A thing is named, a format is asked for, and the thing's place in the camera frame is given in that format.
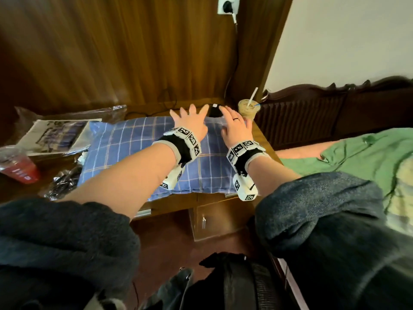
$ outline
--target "hand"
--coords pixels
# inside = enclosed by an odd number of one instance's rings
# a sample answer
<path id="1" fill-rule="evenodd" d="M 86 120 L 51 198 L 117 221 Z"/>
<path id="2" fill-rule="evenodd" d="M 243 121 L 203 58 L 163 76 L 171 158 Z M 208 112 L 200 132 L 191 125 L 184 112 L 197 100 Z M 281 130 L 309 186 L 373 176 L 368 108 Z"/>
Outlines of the hand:
<path id="1" fill-rule="evenodd" d="M 225 145 L 229 148 L 245 140 L 252 138 L 252 121 L 244 119 L 241 114 L 230 107 L 219 107 L 227 122 L 227 127 L 221 130 Z"/>
<path id="2" fill-rule="evenodd" d="M 209 105 L 205 104 L 199 111 L 199 114 L 197 114 L 196 107 L 194 104 L 191 104 L 189 106 L 189 115 L 182 107 L 180 109 L 180 116 L 173 110 L 169 113 L 175 122 L 175 127 L 183 127 L 192 131 L 197 140 L 201 141 L 208 132 L 208 127 L 204 124 L 204 119 L 207 116 L 208 109 Z"/>

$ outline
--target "red drink cup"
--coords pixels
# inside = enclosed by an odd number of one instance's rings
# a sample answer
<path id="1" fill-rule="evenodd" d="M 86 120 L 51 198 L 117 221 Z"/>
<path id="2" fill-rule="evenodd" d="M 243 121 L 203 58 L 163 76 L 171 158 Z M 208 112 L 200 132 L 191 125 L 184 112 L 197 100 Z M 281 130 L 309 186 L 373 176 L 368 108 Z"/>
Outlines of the red drink cup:
<path id="1" fill-rule="evenodd" d="M 0 147 L 0 172 L 24 183 L 35 183 L 39 170 L 22 149 L 15 146 Z"/>

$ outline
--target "forearm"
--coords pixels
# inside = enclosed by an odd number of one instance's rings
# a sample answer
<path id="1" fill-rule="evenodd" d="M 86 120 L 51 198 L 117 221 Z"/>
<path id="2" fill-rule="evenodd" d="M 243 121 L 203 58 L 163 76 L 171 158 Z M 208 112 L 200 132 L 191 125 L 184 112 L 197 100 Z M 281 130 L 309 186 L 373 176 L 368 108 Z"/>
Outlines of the forearm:
<path id="1" fill-rule="evenodd" d="M 270 157 L 257 157 L 248 165 L 247 173 L 255 183 L 258 193 L 266 197 L 280 185 L 301 176 Z"/>
<path id="2" fill-rule="evenodd" d="M 172 149 L 157 143 L 103 170 L 61 201 L 103 203 L 132 219 L 175 164 Z"/>

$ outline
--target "plastic wrapper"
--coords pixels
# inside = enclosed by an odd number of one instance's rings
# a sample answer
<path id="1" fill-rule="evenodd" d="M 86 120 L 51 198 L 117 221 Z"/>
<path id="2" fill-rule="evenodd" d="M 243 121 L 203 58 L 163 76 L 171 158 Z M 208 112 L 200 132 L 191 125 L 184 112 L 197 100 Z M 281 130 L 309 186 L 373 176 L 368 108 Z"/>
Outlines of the plastic wrapper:
<path id="1" fill-rule="evenodd" d="M 41 116 L 15 107 L 18 120 L 8 145 L 17 144 L 35 156 L 35 160 L 72 155 L 86 150 L 92 141 L 89 121 L 115 124 L 126 115 L 127 106 Z"/>
<path id="2" fill-rule="evenodd" d="M 81 165 L 74 167 L 70 171 L 60 171 L 53 178 L 53 182 L 46 189 L 39 192 L 39 196 L 48 198 L 51 201 L 56 201 L 63 198 L 76 188 L 81 172 Z"/>

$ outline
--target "cabinet door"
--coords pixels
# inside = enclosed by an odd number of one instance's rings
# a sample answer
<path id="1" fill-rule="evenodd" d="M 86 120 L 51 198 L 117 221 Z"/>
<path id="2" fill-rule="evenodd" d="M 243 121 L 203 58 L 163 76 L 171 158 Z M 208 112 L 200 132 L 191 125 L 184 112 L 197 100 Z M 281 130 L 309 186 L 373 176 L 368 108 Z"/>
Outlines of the cabinet door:
<path id="1" fill-rule="evenodd" d="M 254 215 L 252 202 L 238 198 L 189 209 L 194 240 L 233 233 Z"/>

